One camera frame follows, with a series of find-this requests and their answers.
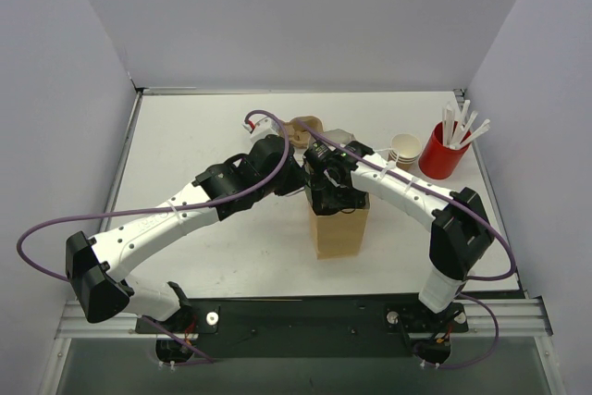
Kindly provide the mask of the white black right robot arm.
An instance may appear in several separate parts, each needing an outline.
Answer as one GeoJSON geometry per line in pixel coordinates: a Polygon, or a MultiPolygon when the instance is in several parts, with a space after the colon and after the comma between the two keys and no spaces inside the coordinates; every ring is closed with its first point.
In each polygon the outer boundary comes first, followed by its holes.
{"type": "Polygon", "coordinates": [[[435,314],[449,307],[494,241],[482,200],[470,188],[456,192],[430,184],[357,141],[337,149],[316,140],[303,161],[309,175],[307,196],[318,214],[357,210],[374,196],[429,232],[432,270],[418,299],[435,314]]]}

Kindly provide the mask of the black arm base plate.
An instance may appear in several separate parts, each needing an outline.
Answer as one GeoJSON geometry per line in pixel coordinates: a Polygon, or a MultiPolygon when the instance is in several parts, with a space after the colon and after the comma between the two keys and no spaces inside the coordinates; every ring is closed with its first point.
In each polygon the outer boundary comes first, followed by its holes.
{"type": "Polygon", "coordinates": [[[449,353],[446,334],[468,330],[463,305],[432,313],[415,293],[293,298],[193,299],[172,333],[215,361],[254,358],[409,357],[430,340],[449,353]]]}

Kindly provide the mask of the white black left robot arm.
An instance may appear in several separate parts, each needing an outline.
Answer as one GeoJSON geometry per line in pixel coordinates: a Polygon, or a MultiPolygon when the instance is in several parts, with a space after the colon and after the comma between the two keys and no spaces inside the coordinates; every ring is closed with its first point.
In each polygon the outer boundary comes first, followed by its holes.
{"type": "Polygon", "coordinates": [[[267,195],[283,196],[304,184],[294,148],[268,135],[247,154],[215,164],[159,205],[158,213],[91,237],[66,241],[66,276],[85,317],[100,323],[119,313],[147,315],[169,331],[191,323],[193,310],[180,285],[156,286],[131,272],[191,232],[249,210],[267,195]]]}

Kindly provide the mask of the brown paper takeout bag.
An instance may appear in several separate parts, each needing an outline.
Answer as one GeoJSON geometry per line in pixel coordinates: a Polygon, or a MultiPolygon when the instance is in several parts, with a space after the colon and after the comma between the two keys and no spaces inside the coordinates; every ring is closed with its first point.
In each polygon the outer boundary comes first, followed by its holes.
{"type": "Polygon", "coordinates": [[[356,256],[362,247],[370,210],[369,195],[335,187],[305,164],[311,238],[318,260],[356,256]]]}

